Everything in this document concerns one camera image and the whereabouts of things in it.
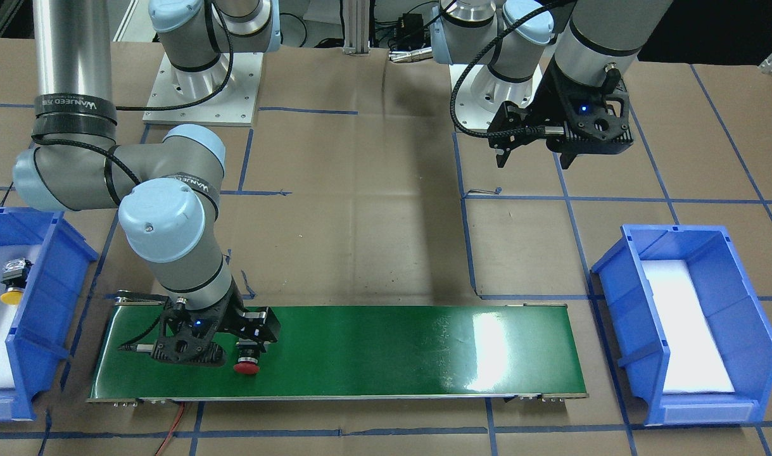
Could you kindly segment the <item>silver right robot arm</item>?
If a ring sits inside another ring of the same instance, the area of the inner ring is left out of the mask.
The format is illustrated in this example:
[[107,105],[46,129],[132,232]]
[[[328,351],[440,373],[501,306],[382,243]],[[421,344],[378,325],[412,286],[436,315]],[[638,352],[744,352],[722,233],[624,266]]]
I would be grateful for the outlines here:
[[35,1],[39,94],[35,147],[13,166],[21,199],[42,211],[116,208],[135,253],[167,292],[150,329],[120,346],[171,364],[221,366],[218,333],[238,338],[234,369],[258,372],[281,324],[247,309],[215,237],[226,148],[209,128],[183,124],[159,144],[119,145],[103,1]]

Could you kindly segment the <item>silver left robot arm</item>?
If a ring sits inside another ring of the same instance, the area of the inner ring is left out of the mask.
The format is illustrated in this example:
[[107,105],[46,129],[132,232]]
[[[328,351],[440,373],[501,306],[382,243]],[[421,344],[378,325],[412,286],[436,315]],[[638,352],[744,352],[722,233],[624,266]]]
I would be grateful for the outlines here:
[[633,144],[623,76],[669,1],[441,1],[434,60],[462,65],[450,93],[459,132],[485,139],[497,167],[535,141],[568,168]]

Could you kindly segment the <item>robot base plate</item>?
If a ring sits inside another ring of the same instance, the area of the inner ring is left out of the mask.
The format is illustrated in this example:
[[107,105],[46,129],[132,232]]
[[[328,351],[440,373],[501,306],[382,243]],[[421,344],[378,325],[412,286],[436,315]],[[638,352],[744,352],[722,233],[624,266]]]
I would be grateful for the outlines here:
[[521,83],[499,80],[487,66],[476,65],[459,87],[456,116],[467,129],[486,132],[502,102],[512,101],[521,108],[527,107],[535,98],[541,80],[539,65],[530,80]]
[[233,55],[227,85],[214,98],[182,110],[157,111],[157,107],[180,106],[205,98],[224,80],[229,55],[201,72],[183,72],[163,56],[157,78],[142,120],[146,124],[178,125],[189,122],[201,126],[251,127],[256,113],[256,96],[262,76],[264,54]]

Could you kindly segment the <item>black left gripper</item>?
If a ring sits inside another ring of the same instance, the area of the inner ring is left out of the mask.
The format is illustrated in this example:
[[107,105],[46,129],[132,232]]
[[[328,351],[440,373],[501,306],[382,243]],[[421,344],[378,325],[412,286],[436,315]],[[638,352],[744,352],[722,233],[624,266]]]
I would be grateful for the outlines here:
[[487,133],[498,168],[513,150],[545,136],[545,127],[562,127],[546,136],[546,147],[558,153],[568,170],[583,154],[620,154],[635,138],[630,126],[630,99],[615,63],[602,70],[598,87],[576,83],[551,61],[529,109],[512,101],[498,107]]

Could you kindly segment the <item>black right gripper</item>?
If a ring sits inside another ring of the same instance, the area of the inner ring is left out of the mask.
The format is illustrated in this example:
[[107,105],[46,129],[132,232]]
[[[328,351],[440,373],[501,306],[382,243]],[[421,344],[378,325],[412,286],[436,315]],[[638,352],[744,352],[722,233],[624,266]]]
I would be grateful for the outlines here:
[[221,366],[224,350],[214,342],[217,333],[238,336],[240,353],[265,353],[278,341],[281,323],[272,308],[246,311],[236,282],[221,299],[202,310],[187,310],[166,298],[160,314],[159,336],[150,357],[171,364]]

